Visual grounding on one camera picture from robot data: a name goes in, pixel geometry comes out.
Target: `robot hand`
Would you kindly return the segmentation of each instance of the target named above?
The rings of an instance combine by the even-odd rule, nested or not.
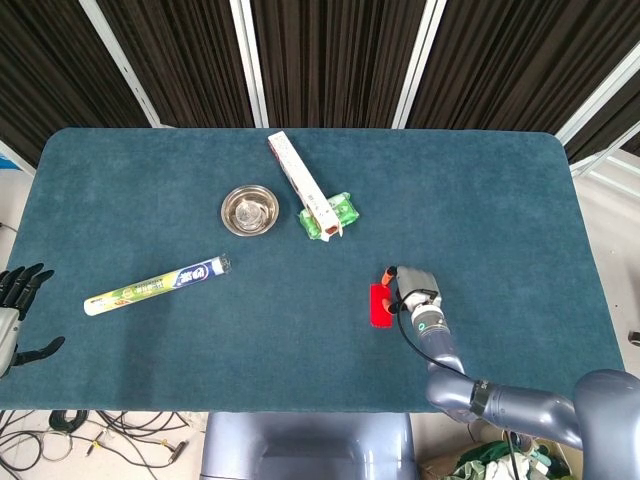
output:
[[[0,378],[12,366],[17,367],[53,355],[64,343],[64,337],[57,337],[40,350],[17,352],[20,327],[36,292],[53,276],[53,270],[38,273],[42,267],[44,265],[38,263],[27,269],[19,267],[12,272],[0,273]]]

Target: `red object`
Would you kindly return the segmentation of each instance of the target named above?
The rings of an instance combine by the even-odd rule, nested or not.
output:
[[[371,326],[375,328],[391,328],[393,326],[393,316],[385,309],[385,303],[389,305],[390,302],[391,289],[389,287],[379,283],[369,287]]]

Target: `metal bowl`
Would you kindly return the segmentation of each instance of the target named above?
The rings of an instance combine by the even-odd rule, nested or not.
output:
[[[269,230],[278,218],[278,199],[260,185],[244,185],[222,202],[222,222],[241,237],[253,237]]]

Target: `floor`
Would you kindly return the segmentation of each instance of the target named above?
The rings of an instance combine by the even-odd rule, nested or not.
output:
[[[0,222],[19,227],[22,208],[31,185],[30,179],[3,178],[6,171],[0,171]],[[619,192],[596,179],[586,176],[575,180],[576,192],[587,227],[589,241],[602,280],[607,302],[614,323],[626,369],[640,376],[640,348],[627,341],[629,330],[640,330],[640,199]],[[13,232],[0,229],[0,269],[6,265],[8,252],[13,244]],[[34,412],[27,418],[12,425],[11,430],[47,428],[49,412]],[[152,413],[136,412],[127,414],[130,422],[144,423],[151,419]],[[184,453],[170,467],[155,470],[159,480],[174,478],[196,479],[200,471],[204,425],[206,414],[185,412],[185,418],[193,425],[156,436],[166,437],[171,445],[188,441]],[[91,420],[98,421],[92,412]],[[474,425],[471,431],[443,414],[412,415],[414,439],[418,460],[446,453],[451,449],[472,443],[473,438],[490,440],[496,432],[482,425]],[[77,432],[87,438],[95,438],[100,427],[86,424]],[[45,437],[45,455],[56,458],[65,453],[67,440],[59,436]],[[108,437],[106,444],[118,449],[133,461],[139,458],[133,448],[123,439]],[[48,480],[88,477],[94,480],[139,480],[151,478],[141,467],[128,465],[115,454],[96,448],[85,456],[89,443],[75,440],[68,457],[59,462],[41,461],[34,468],[20,473],[23,480],[47,478]],[[3,458],[16,466],[28,465],[37,453],[34,442],[24,442],[17,448],[4,452],[8,445],[0,446]],[[164,464],[170,452],[163,446],[141,445],[140,451],[148,463]],[[577,472],[581,462],[579,453],[573,452]],[[0,479],[10,478],[0,469]]]

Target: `white box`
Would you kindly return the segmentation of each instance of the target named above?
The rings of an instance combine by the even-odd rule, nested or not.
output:
[[[300,197],[302,204],[320,227],[320,238],[329,241],[332,235],[342,236],[342,224],[329,205],[318,184],[309,173],[304,162],[293,148],[284,132],[274,133],[268,138],[271,151],[280,162],[280,166],[289,178],[293,189]]]

